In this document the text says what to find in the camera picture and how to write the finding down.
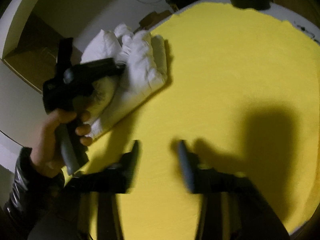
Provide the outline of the person's left hand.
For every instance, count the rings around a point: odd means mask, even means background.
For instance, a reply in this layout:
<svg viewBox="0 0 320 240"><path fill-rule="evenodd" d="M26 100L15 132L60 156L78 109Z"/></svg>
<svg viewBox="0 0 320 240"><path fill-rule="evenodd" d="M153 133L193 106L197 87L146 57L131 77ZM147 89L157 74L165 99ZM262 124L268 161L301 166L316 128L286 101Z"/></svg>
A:
<svg viewBox="0 0 320 240"><path fill-rule="evenodd" d="M57 129L61 124L68 124L77 117L75 112L56 109L46 117L37 131L30 159L35 170L41 175L53 178L65 166L60 150L60 139L57 138Z"/></svg>

